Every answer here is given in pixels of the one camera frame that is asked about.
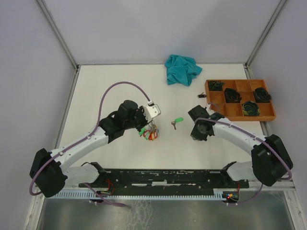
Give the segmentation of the large metal keyring yellow handle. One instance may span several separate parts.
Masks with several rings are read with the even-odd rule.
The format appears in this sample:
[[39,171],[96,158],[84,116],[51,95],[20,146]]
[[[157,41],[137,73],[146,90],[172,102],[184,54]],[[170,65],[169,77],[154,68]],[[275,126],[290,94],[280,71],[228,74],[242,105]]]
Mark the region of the large metal keyring yellow handle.
[[145,127],[143,127],[140,132],[139,136],[143,137],[146,140],[154,141],[158,138],[159,129],[154,121],[151,121]]

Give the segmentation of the green tag key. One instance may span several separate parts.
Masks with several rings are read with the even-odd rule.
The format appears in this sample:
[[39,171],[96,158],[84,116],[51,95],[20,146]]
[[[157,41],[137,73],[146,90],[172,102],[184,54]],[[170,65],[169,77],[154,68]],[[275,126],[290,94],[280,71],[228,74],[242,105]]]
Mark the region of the green tag key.
[[179,123],[179,122],[182,122],[184,119],[182,117],[179,117],[179,118],[176,118],[174,121],[171,122],[174,130],[176,130],[176,124]]

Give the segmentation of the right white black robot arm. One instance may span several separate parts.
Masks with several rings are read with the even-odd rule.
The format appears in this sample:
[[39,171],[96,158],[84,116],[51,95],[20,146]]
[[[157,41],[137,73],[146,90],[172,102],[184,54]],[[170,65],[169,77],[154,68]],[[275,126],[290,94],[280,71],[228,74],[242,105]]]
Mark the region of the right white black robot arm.
[[279,180],[292,178],[292,160],[281,138],[275,134],[257,136],[234,123],[218,112],[208,113],[200,105],[192,108],[188,115],[194,122],[191,137],[206,141],[208,137],[223,138],[251,156],[251,161],[231,162],[223,168],[220,182],[232,187],[240,180],[257,180],[271,187]]

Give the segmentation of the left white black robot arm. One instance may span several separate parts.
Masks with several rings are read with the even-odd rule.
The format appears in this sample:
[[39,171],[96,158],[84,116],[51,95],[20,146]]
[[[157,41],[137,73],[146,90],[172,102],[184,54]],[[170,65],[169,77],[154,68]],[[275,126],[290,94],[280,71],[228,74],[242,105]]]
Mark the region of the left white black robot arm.
[[125,100],[118,110],[98,121],[91,132],[70,145],[47,151],[40,149],[34,157],[30,170],[31,184],[35,184],[46,198],[59,193],[65,185],[92,183],[101,187],[106,182],[102,168],[89,164],[85,168],[72,165],[93,150],[107,145],[123,136],[128,129],[141,131],[161,113],[158,105],[138,106],[134,101]]

